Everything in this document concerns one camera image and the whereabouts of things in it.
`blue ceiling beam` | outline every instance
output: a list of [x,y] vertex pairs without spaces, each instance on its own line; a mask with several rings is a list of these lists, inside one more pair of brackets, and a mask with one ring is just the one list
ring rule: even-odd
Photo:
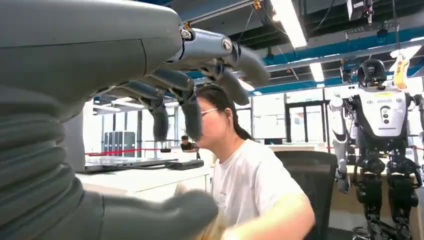
[[[424,62],[420,65],[411,66],[408,68],[407,76],[412,77],[417,71],[424,68]],[[342,78],[341,77],[332,77],[328,78],[324,81],[325,87],[331,87],[342,84]],[[276,93],[283,93],[283,92],[289,92],[289,91],[295,91],[295,90],[302,90],[302,89],[310,89],[310,88],[316,88],[317,84],[322,84],[322,82],[315,82],[314,80],[308,80],[308,81],[301,81],[301,82],[291,82],[291,83],[285,83],[285,84],[278,84],[278,85],[272,85],[272,86],[264,86],[259,87],[255,91],[260,92],[261,94],[276,94]],[[249,92],[249,95],[251,97],[255,96],[253,91]]]
[[[399,41],[408,42],[411,39],[424,36],[424,26],[407,28],[399,31]],[[282,65],[290,62],[295,62],[303,59],[320,58],[335,54],[348,54],[354,51],[362,51],[381,46],[393,45],[396,43],[394,32],[388,33],[385,37],[368,36],[349,41],[338,42],[334,44],[307,48],[304,50],[286,52],[284,54],[274,55],[273,58],[265,57],[263,60],[267,66]],[[187,73],[191,78],[204,78],[200,72]]]
[[193,2],[193,4],[190,4],[190,7],[186,8],[186,11],[178,11],[177,9],[177,12],[183,22],[194,24],[209,17],[229,13],[250,4],[253,6],[253,3],[253,0],[209,0],[203,4]]

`hanging robot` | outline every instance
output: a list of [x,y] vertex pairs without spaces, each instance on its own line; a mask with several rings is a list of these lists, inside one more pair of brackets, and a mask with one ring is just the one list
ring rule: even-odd
[[[423,98],[421,94],[411,96],[402,91],[405,81],[384,86],[387,80],[385,67],[376,59],[366,60],[360,65],[357,79],[358,88],[348,99],[335,97],[330,101],[335,136],[333,144],[338,159],[338,188],[343,193],[350,188],[347,171],[349,154],[346,152],[349,153],[353,130],[359,156],[354,164],[352,183],[356,186],[357,199],[364,207],[369,238],[384,239],[380,209],[383,197],[381,176],[386,170],[389,204],[395,223],[393,235],[398,240],[410,240],[410,211],[418,205],[415,189],[422,185],[422,179],[418,164],[405,156],[408,148],[408,107],[416,104],[422,108]],[[351,119],[350,127],[347,127],[346,116]],[[381,160],[383,157],[388,157],[387,163]]]

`woman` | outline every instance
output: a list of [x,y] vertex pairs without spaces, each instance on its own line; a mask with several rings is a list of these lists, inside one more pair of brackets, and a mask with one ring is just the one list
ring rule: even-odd
[[229,228],[225,240],[301,240],[315,217],[308,197],[274,152],[240,127],[224,90],[197,90],[202,137],[196,143],[216,161],[212,194]]

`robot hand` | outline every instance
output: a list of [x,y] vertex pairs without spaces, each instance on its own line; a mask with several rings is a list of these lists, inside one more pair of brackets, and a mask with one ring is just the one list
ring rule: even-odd
[[[138,1],[4,0],[0,31],[0,163],[7,163],[0,168],[0,195],[7,196],[0,200],[0,239],[183,240],[216,217],[217,206],[204,193],[149,204],[84,190],[64,162],[61,123],[79,115],[93,96],[135,80],[174,89],[186,117],[195,119],[191,134],[199,135],[200,121],[193,117],[198,109],[189,107],[197,105],[190,81],[186,87],[175,78],[165,84],[160,71],[210,73],[227,90],[236,86],[228,93],[242,105],[245,91],[228,73],[245,71],[254,85],[269,76],[252,51],[221,34],[182,29],[172,9]],[[135,83],[116,90],[125,89],[165,121],[160,94]]]
[[153,136],[155,141],[165,141],[168,136],[168,113],[164,104],[163,92],[138,81],[115,86],[109,95],[130,97],[147,107],[153,116]]

